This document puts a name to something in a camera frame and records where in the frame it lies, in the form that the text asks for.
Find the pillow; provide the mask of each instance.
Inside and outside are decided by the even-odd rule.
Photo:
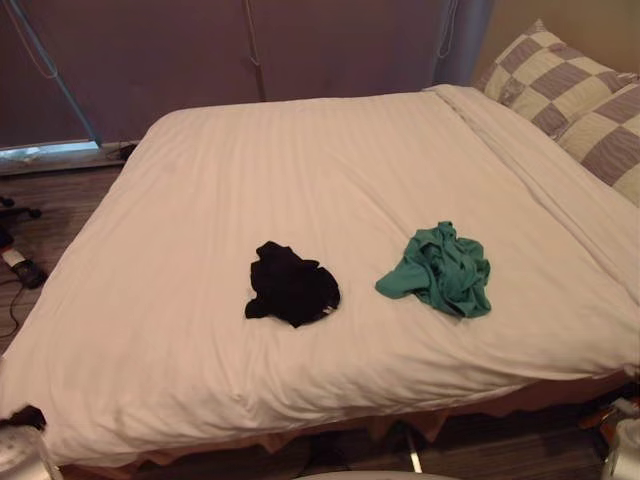
[[[476,88],[555,139],[580,113],[634,77],[585,57],[538,20],[496,58]]]
[[[619,90],[558,139],[573,158],[640,206],[640,84]]]

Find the green clothing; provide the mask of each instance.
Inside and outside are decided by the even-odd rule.
[[[415,293],[445,313],[478,317],[491,310],[484,293],[489,270],[482,245],[456,238],[453,224],[440,222],[416,232],[398,266],[378,280],[376,290],[394,299]]]

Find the white bedsheet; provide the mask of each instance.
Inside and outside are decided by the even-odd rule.
[[[374,283],[451,220],[491,262],[460,322]],[[267,240],[343,300],[243,316]],[[67,249],[0,362],[0,415],[43,409],[56,461],[455,406],[639,364],[638,210],[472,89],[174,112]]]

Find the cable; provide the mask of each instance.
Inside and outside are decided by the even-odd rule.
[[[0,283],[0,287],[3,286],[3,285],[8,285],[10,283],[21,283],[21,282],[20,282],[20,280],[7,280],[6,282]],[[13,296],[13,299],[11,300],[11,303],[9,304],[9,316],[11,317],[11,320],[13,321],[13,324],[14,324],[13,325],[13,329],[9,333],[6,333],[4,335],[0,335],[0,339],[12,337],[13,335],[15,335],[15,333],[20,328],[20,322],[18,322],[18,319],[16,318],[15,313],[13,313],[13,307],[16,306],[16,301],[18,300],[18,298],[20,297],[20,295],[22,294],[23,291],[24,291],[24,285],[20,285],[20,289]]]
[[[449,55],[451,52],[451,42],[453,41],[453,33],[455,31],[455,20],[456,20],[456,12],[458,11],[458,0],[451,0],[449,4],[449,12],[447,14],[447,26],[444,30],[444,34],[440,41],[440,47],[438,48],[438,58],[444,58]],[[442,47],[444,47],[445,42],[447,44],[447,48],[444,53],[442,53]]]
[[[46,73],[42,69],[42,66],[36,60],[36,57],[33,54],[33,52],[31,51],[31,47],[29,46],[29,43],[27,42],[27,39],[24,38],[24,33],[22,32],[22,29],[20,28],[20,25],[18,25],[18,20],[16,19],[15,15],[11,11],[11,8],[9,7],[9,0],[2,0],[2,4],[4,5],[4,8],[7,10],[7,15],[9,15],[9,18],[11,19],[11,23],[13,23],[13,26],[15,27],[16,32],[18,32],[18,36],[20,37],[20,40],[22,41],[22,45],[24,46],[25,50],[29,54],[29,57],[31,57],[31,61],[33,62],[33,64],[38,69],[38,72],[40,72],[40,75],[42,75],[47,80],[53,80],[54,78],[56,78],[58,76],[58,69],[57,68],[54,68],[54,70],[51,73]]]

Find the floor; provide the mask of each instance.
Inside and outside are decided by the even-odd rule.
[[[15,246],[51,271],[119,171],[107,167],[0,178],[0,195],[43,211],[40,219],[24,218],[11,226]],[[0,283],[11,278],[11,272],[0,266]],[[0,335],[10,329],[4,312],[15,292],[13,284],[0,287]],[[18,299],[15,313],[20,320],[26,318],[38,296],[39,290],[25,291]],[[0,352],[9,342],[0,340]],[[578,407],[557,407],[504,419],[454,418],[435,443],[417,439],[423,468],[475,480],[596,480],[601,461],[591,436],[575,426],[578,411]],[[274,455],[258,447],[194,455],[164,468],[143,465],[134,479],[275,480],[345,468],[411,471],[403,430],[394,429],[378,442],[364,431],[305,437]],[[66,480],[97,478],[73,467],[65,469]]]

